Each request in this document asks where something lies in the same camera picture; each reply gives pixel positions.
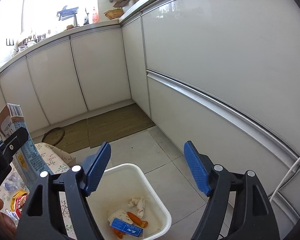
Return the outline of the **left hand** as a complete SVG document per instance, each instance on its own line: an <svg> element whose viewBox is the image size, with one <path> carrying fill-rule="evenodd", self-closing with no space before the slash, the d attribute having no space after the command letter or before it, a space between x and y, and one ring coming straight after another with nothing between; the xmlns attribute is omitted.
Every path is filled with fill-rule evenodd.
<svg viewBox="0 0 300 240"><path fill-rule="evenodd" d="M4 202L0 199L0 239L15 239L17 227L14 221L1 210Z"/></svg>

